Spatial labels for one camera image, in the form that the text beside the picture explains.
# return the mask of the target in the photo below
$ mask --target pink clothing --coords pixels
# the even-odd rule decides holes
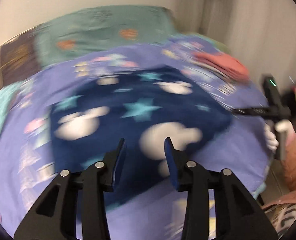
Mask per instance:
[[[239,82],[248,82],[249,81],[249,71],[234,57],[219,52],[217,54],[209,54],[205,52],[196,52],[195,60],[200,63],[206,63],[233,80]]]
[[[286,146],[287,157],[283,161],[284,177],[288,188],[291,190],[287,195],[264,205],[262,208],[266,209],[272,205],[278,204],[296,204],[296,138]]]

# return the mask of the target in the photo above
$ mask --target person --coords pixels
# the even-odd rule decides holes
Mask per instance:
[[[296,133],[289,120],[277,123],[275,129],[279,132],[287,132],[287,155],[281,163],[285,182],[291,192],[262,206],[262,209],[274,226],[278,237],[281,238],[296,220]],[[278,142],[268,126],[265,129],[265,134],[268,147],[276,149]]]

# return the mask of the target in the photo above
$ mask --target purple blanket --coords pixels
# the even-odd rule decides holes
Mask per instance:
[[[265,97],[252,83],[226,83],[208,70],[176,57],[171,51],[176,45],[176,51],[179,49],[189,56],[197,43],[204,52],[216,52],[212,44],[200,37],[177,37],[162,46],[137,44],[90,53],[53,65],[25,82],[0,136],[0,221],[11,236],[35,199],[55,176],[49,142],[49,106],[69,97],[86,82],[125,70],[156,69],[167,65],[179,69],[226,108],[266,103]],[[232,169],[250,192],[255,191],[265,179],[270,159],[263,120],[233,117],[232,125],[197,152],[193,159],[206,169]],[[108,211],[111,238],[179,239],[185,205],[186,195],[177,193],[166,179],[124,205]],[[212,231],[214,217],[212,208]],[[81,238],[80,225],[77,225],[77,237]]]

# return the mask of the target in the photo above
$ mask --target teal pillow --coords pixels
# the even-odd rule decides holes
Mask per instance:
[[[167,9],[137,5],[82,9],[43,23],[35,31],[42,67],[112,47],[162,42],[176,34]]]

